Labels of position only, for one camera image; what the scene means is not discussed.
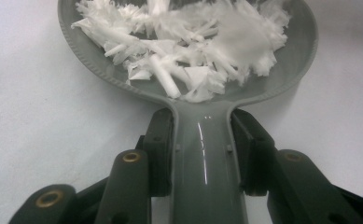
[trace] brass insert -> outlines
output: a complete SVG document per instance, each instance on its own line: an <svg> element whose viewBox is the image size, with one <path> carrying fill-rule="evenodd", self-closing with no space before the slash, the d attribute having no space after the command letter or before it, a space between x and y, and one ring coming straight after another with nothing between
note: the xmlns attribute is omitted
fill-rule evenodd
<svg viewBox="0 0 363 224"><path fill-rule="evenodd" d="M295 153L290 153L290 152L286 153L285 157L289 161L301 161L302 160L302 157L300 155L295 154Z"/></svg>
<svg viewBox="0 0 363 224"><path fill-rule="evenodd" d="M63 198L63 192L61 190L54 189L39 196L39 198L35 201L35 205L40 208L51 207L55 203L61 201L62 198Z"/></svg>
<svg viewBox="0 0 363 224"><path fill-rule="evenodd" d="M140 154L131 152L123 156L123 160L126 162L134 162L140 160Z"/></svg>

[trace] gray handle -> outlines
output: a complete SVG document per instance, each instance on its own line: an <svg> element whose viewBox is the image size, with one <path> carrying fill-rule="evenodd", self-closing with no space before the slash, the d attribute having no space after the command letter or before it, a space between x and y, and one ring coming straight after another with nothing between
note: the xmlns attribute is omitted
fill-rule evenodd
<svg viewBox="0 0 363 224"><path fill-rule="evenodd" d="M246 224L230 104L177 102L171 222Z"/></svg>

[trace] white tablecloth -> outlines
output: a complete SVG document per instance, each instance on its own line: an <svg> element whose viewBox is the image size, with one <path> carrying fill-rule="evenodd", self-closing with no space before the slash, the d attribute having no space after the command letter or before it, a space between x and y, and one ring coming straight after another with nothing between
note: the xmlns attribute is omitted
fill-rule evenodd
<svg viewBox="0 0 363 224"><path fill-rule="evenodd" d="M279 149L307 154L335 185L363 195L363 0L309 0L318 51L298 87L244 107ZM36 190L80 191L109 175L152 113L87 70L68 48L57 1L0 1L0 223ZM154 223L167 223L166 199ZM251 223L270 223L264 200L247 198Z"/></svg>

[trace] screw hole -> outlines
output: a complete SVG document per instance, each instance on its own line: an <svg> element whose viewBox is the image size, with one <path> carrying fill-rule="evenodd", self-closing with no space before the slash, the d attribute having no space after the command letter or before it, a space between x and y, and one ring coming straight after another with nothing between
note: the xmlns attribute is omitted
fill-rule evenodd
<svg viewBox="0 0 363 224"><path fill-rule="evenodd" d="M123 156L123 160L126 162L133 162L140 160L140 154L131 152Z"/></svg>
<svg viewBox="0 0 363 224"><path fill-rule="evenodd" d="M328 216L329 221L335 224L349 224L349 222L342 215L331 213Z"/></svg>
<svg viewBox="0 0 363 224"><path fill-rule="evenodd" d="M302 157L300 155L294 154L294 153L286 153L285 157L289 161L301 161L302 160Z"/></svg>
<svg viewBox="0 0 363 224"><path fill-rule="evenodd" d="M36 201L35 205L40 208L51 207L58 203L63 198L63 192L56 189L41 195Z"/></svg>
<svg viewBox="0 0 363 224"><path fill-rule="evenodd" d="M127 224L129 223L129 216L127 213L116 213L111 218L111 224Z"/></svg>

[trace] white plastic shreds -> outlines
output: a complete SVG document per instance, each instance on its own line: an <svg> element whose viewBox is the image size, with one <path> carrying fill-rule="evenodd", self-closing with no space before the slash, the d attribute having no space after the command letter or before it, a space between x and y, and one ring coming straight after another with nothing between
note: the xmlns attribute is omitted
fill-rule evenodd
<svg viewBox="0 0 363 224"><path fill-rule="evenodd" d="M243 85L251 72L269 75L276 64L273 53L286 43L290 17L284 1L259 6L245 0L203 1L169 10L170 0L148 0L141 7L81 0L77 10L84 19L73 27L81 28L114 64L123 64L127 83L154 75L169 97L199 103L224 94L227 81ZM188 91L181 92L175 79Z"/></svg>

